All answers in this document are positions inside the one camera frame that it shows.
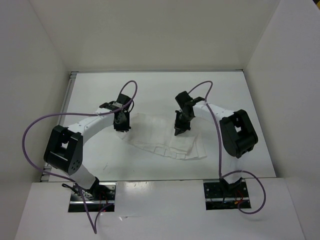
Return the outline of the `white pleated skirt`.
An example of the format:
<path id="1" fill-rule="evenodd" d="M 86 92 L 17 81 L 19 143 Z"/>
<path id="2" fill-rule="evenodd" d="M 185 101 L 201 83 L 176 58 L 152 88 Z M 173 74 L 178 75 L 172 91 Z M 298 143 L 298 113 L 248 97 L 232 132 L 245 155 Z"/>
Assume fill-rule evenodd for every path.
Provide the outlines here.
<path id="1" fill-rule="evenodd" d="M 131 129 L 119 132 L 124 142 L 159 156 L 194 160 L 207 156 L 197 128 L 175 136 L 174 121 L 162 115 L 137 113 L 131 118 Z"/>

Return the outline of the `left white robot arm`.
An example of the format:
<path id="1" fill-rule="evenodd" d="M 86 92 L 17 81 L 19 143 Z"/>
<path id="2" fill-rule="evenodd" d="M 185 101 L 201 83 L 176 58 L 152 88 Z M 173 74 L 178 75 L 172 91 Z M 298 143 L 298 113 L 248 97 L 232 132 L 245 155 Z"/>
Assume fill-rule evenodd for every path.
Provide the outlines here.
<path id="1" fill-rule="evenodd" d="M 84 144 L 100 131 L 113 127 L 117 132 L 127 132 L 130 127 L 130 104 L 106 102 L 90 116 L 69 126 L 53 128 L 44 152 L 44 161 L 64 172 L 80 187 L 88 200 L 94 200 L 107 190 L 97 177 L 83 165 Z"/>

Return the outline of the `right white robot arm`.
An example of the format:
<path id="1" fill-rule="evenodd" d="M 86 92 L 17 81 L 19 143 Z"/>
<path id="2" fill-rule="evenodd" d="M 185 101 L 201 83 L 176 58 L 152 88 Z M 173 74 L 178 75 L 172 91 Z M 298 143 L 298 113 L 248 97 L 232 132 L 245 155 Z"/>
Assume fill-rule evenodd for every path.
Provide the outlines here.
<path id="1" fill-rule="evenodd" d="M 225 197 L 231 196 L 236 192 L 239 181 L 225 180 L 222 175 L 222 148 L 237 159 L 253 150 L 258 143 L 258 135 L 248 113 L 243 109 L 238 111 L 224 109 L 206 102 L 200 96 L 192 98 L 185 91 L 178 94 L 175 100 L 179 106 L 179 110 L 175 112 L 175 136 L 189 131 L 194 118 L 201 118 L 214 124 L 218 137 L 219 191 Z"/>

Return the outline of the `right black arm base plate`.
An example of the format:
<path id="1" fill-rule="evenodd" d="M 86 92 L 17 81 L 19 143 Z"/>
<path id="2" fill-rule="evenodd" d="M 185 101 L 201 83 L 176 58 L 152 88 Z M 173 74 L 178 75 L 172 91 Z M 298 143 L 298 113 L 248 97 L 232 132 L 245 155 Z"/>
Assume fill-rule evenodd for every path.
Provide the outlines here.
<path id="1" fill-rule="evenodd" d="M 207 211 L 233 210 L 238 204 L 241 209 L 251 208 L 247 184 L 242 178 L 231 184 L 224 179 L 204 181 L 203 189 Z"/>

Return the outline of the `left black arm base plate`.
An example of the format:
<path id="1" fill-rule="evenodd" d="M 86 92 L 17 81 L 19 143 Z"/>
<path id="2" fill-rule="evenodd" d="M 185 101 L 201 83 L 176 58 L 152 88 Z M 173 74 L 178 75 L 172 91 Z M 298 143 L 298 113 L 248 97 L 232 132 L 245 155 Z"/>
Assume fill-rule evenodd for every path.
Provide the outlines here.
<path id="1" fill-rule="evenodd" d="M 93 213 L 97 213 L 99 211 L 114 212 L 117 183 L 101 182 L 99 185 L 102 188 L 102 192 L 100 192 L 96 196 L 93 196 L 92 194 L 89 194 L 84 190 L 82 191 L 88 211 Z M 79 190 L 76 188 L 76 186 L 67 186 L 65 183 L 63 183 L 62 186 L 71 190 L 68 212 L 84 213 L 85 206 Z"/>

